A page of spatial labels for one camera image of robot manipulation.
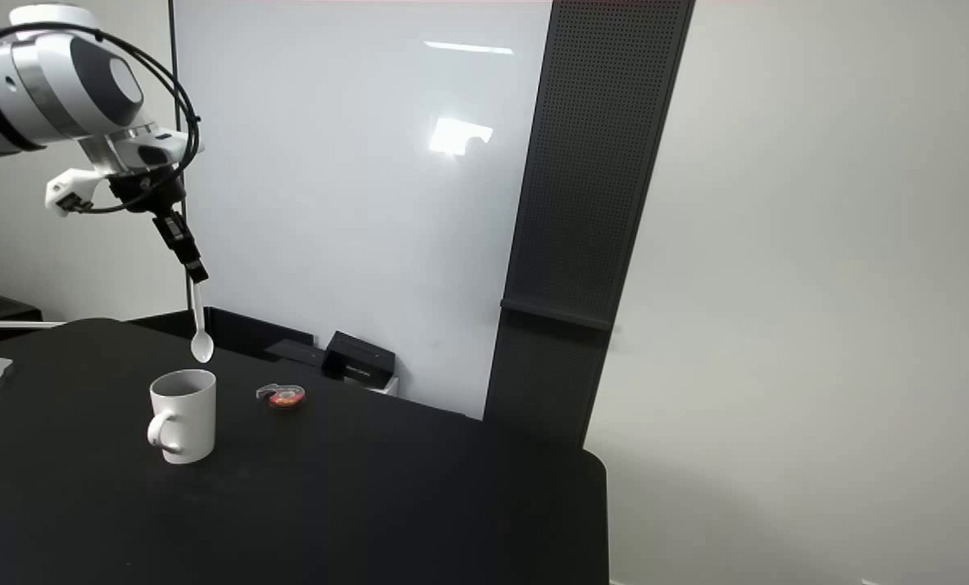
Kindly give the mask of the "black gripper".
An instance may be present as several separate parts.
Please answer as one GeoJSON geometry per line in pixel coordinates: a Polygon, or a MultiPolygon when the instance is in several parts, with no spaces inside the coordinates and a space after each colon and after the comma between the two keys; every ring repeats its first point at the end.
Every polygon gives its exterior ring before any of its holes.
{"type": "Polygon", "coordinates": [[[187,276],[191,283],[207,281],[207,271],[201,263],[194,233],[188,231],[187,219],[180,210],[173,210],[187,199],[182,178],[180,178],[176,170],[151,170],[151,171],[136,171],[136,177],[115,177],[110,191],[128,210],[156,214],[152,225],[156,225],[158,237],[165,241],[165,246],[182,263],[187,276]]]}

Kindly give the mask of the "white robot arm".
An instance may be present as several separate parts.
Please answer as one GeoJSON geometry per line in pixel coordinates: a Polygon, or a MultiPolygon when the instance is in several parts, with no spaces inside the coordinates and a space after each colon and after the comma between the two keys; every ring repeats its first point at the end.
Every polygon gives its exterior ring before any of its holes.
{"type": "Polygon", "coordinates": [[[78,144],[85,170],[47,183],[59,214],[151,214],[191,283],[207,271],[180,202],[201,149],[182,80],[90,11],[25,3],[0,26],[0,160],[78,144]]]}

